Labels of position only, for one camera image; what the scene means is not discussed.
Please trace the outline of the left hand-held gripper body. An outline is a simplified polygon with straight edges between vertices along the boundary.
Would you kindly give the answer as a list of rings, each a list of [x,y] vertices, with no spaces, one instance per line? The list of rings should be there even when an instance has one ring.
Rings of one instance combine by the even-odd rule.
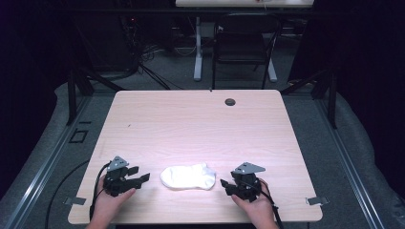
[[[130,189],[125,178],[129,171],[128,165],[129,163],[125,159],[115,156],[107,166],[103,188],[109,195],[116,197]]]

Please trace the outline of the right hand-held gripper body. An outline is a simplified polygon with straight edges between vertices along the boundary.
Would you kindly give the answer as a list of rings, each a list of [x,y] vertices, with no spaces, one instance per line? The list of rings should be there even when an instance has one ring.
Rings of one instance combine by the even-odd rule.
[[[233,189],[239,190],[239,198],[252,202],[260,195],[262,188],[256,174],[265,170],[264,167],[244,162],[231,172],[231,176],[237,186]]]

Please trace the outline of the person's left hand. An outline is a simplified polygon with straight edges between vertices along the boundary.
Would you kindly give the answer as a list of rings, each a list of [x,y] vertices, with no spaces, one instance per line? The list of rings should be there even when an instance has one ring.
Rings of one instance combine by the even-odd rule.
[[[136,192],[135,188],[131,188],[116,197],[112,197],[103,190],[103,183],[104,176],[101,177],[97,187],[95,210],[91,219],[91,222],[95,222],[99,225],[109,224],[114,219],[123,203]]]

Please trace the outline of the person's right hand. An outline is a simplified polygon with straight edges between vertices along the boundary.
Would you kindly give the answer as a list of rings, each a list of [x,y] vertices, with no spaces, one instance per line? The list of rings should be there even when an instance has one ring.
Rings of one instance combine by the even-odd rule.
[[[234,195],[231,196],[232,200],[237,204],[237,206],[247,214],[252,224],[275,222],[272,205],[270,200],[267,198],[269,195],[267,183],[263,179],[261,179],[260,182],[263,193],[252,202],[245,201]]]

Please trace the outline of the black metal stand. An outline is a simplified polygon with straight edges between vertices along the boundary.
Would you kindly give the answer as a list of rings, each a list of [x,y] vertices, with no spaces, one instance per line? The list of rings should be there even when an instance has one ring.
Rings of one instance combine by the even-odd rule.
[[[281,91],[282,95],[291,94],[298,89],[304,87],[310,82],[314,82],[315,85],[311,91],[311,97],[313,99],[322,99],[326,93],[328,94],[328,107],[327,107],[327,119],[333,129],[336,129],[335,112],[336,112],[336,97],[337,97],[337,76],[332,70],[322,70],[319,73],[315,73],[312,76],[299,79],[297,82],[288,86]]]
[[[73,69],[68,74],[68,105],[69,105],[69,118],[67,125],[71,125],[75,118],[77,117],[77,104],[76,104],[76,90],[84,96],[92,96],[95,92],[94,87],[90,83],[90,80],[93,79],[107,88],[119,92],[123,91],[123,88],[119,85],[111,82],[110,80],[104,78],[95,71],[91,71],[88,68],[78,68]]]

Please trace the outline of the white desk leg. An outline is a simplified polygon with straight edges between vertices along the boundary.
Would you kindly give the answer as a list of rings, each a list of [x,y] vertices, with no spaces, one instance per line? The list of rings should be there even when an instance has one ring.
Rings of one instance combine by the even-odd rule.
[[[269,60],[269,65],[267,68],[269,81],[272,83],[276,83],[278,81],[277,74],[275,72],[275,68],[273,65],[272,60]]]
[[[202,35],[201,35],[201,21],[200,18],[196,18],[196,58],[195,58],[195,67],[194,67],[194,76],[195,81],[202,80],[202,70],[203,70],[203,52],[202,52]]]

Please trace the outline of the black folding chair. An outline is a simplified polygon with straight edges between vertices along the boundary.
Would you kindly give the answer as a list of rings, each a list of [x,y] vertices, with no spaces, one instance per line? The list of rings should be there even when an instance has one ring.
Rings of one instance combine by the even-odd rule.
[[[270,13],[233,12],[221,16],[214,24],[211,88],[216,88],[217,65],[225,64],[254,65],[254,70],[264,66],[263,89],[269,77],[270,58],[281,29],[281,20]]]

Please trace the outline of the white desk top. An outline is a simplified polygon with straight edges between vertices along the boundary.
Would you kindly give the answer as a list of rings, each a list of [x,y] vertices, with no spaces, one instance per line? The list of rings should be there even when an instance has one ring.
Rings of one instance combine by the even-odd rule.
[[[311,8],[315,0],[175,0],[185,8]]]

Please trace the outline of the aluminium floor rail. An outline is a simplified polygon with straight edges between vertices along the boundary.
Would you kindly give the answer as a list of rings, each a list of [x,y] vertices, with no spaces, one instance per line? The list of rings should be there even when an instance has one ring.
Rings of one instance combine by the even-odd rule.
[[[65,124],[65,102],[56,106],[16,181],[0,201],[0,229],[81,229],[69,223],[74,198],[94,149],[100,119],[93,115],[97,99],[84,97],[71,125]]]
[[[314,100],[314,104],[320,113],[328,132],[337,148],[337,155],[342,165],[343,171],[352,187],[352,192],[361,208],[365,220],[368,222],[370,229],[386,229],[380,216],[378,215],[375,206],[371,200],[368,190],[366,189],[361,177],[359,176],[349,152],[338,132],[329,122],[327,108],[323,101]]]

